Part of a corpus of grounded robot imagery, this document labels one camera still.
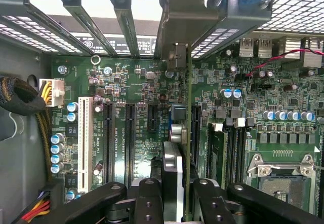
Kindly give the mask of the RAM stick with white labels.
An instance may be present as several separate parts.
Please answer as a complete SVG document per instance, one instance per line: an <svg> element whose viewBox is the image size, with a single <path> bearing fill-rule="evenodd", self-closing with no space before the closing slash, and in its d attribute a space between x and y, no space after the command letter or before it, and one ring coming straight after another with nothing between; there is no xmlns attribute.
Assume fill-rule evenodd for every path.
<svg viewBox="0 0 324 224"><path fill-rule="evenodd" d="M207 178L215 180L221 188L225 184L225 136L223 131L217 131L216 123L209 123L208 125L208 153L207 153Z"/></svg>

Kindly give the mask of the black RAM slot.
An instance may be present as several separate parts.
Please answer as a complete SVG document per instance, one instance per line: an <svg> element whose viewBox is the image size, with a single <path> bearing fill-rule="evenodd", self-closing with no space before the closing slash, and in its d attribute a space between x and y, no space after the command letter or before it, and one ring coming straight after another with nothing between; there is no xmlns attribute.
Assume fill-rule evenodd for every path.
<svg viewBox="0 0 324 224"><path fill-rule="evenodd" d="M246 120L238 118L234 123L237 132L236 140L236 162L235 162L235 182L243 182L246 147Z"/></svg>
<svg viewBox="0 0 324 224"><path fill-rule="evenodd" d="M236 130L233 126L227 130L227 153L226 153L226 186L233 183L235 174L235 146Z"/></svg>

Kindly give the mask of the long black expansion slot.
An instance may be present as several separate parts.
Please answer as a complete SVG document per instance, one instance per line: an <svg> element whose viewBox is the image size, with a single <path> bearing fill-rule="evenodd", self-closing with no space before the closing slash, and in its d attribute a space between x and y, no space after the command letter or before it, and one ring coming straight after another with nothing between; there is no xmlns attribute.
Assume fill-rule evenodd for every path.
<svg viewBox="0 0 324 224"><path fill-rule="evenodd" d="M134 179L136 140L136 106L126 104L125 115L125 184L130 187Z"/></svg>
<svg viewBox="0 0 324 224"><path fill-rule="evenodd" d="M114 105L111 102L104 104L103 111L103 180L104 183L114 179Z"/></svg>

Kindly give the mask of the CPU socket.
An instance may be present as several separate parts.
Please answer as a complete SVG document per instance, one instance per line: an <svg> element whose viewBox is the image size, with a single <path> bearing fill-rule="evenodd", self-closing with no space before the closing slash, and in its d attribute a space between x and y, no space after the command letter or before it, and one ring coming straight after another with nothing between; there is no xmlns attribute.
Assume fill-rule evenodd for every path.
<svg viewBox="0 0 324 224"><path fill-rule="evenodd" d="M317 215L316 170L311 154L295 162L265 161L255 153L247 167L245 183L281 201Z"/></svg>

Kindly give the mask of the short black expansion slot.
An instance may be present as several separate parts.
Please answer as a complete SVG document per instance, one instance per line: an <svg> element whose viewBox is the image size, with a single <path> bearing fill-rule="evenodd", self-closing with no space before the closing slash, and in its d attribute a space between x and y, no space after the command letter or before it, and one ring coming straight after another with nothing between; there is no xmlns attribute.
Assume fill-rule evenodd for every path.
<svg viewBox="0 0 324 224"><path fill-rule="evenodd" d="M148 132L155 132L157 130L157 111L156 104L149 104L147 108L147 130Z"/></svg>

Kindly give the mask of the white PCI expansion slot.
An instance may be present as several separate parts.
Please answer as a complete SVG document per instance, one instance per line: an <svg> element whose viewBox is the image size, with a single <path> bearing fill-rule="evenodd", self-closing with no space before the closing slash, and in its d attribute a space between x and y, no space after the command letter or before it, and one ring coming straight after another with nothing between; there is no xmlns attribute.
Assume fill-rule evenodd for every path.
<svg viewBox="0 0 324 224"><path fill-rule="evenodd" d="M78 98L78 169L77 189L87 193L92 187L93 98Z"/></svg>

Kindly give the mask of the green motherboard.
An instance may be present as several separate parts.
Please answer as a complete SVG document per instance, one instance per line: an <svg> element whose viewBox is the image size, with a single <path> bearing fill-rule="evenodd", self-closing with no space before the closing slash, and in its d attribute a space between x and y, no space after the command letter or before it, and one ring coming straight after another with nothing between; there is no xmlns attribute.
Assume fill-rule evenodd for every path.
<svg viewBox="0 0 324 224"><path fill-rule="evenodd" d="M186 110L185 77L167 71L161 61L59 57L52 76L65 84L64 105L52 111L54 176L63 180L65 200L84 194L77 189L78 98L93 98L94 190L103 180L104 104L114 105L114 179L125 184L126 104L136 106L134 179L161 179L161 171L184 176ZM244 179L250 160L297 161L311 154L316 170L317 215L324 219L324 68L300 68L298 61L268 62L261 58L216 57L192 64L192 106L201 108L198 163L191 155L190 178L207 178L208 125L226 136L238 118L246 120ZM157 130L147 130L147 108L156 104Z"/></svg>

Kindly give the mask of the white power connector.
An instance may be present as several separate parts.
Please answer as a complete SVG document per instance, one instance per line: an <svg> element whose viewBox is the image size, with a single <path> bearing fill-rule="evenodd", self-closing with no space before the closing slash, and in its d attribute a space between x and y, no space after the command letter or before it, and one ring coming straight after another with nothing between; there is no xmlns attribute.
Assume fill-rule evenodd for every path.
<svg viewBox="0 0 324 224"><path fill-rule="evenodd" d="M65 95L63 80L39 79L39 92L46 107L63 107Z"/></svg>

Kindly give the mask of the silver USB port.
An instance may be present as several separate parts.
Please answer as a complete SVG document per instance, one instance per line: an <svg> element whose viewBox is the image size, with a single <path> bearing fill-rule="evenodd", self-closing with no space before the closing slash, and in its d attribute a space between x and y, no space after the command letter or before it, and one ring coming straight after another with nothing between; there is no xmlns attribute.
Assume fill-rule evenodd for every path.
<svg viewBox="0 0 324 224"><path fill-rule="evenodd" d="M272 57L272 40L258 39L258 57L259 58Z"/></svg>
<svg viewBox="0 0 324 224"><path fill-rule="evenodd" d="M242 38L239 40L239 56L249 57L254 56L254 40L251 38Z"/></svg>

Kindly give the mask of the metal slot cover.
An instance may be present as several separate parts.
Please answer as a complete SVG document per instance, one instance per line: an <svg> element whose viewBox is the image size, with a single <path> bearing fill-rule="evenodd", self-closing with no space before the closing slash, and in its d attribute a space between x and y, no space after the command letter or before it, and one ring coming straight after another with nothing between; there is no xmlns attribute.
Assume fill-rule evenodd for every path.
<svg viewBox="0 0 324 224"><path fill-rule="evenodd" d="M104 36L100 28L91 18L91 16L82 7L82 0L61 0L63 7L72 15L72 17L104 48L108 55L117 56L116 51Z"/></svg>
<svg viewBox="0 0 324 224"><path fill-rule="evenodd" d="M111 0L111 2L131 56L140 58L135 23L131 9L132 0Z"/></svg>

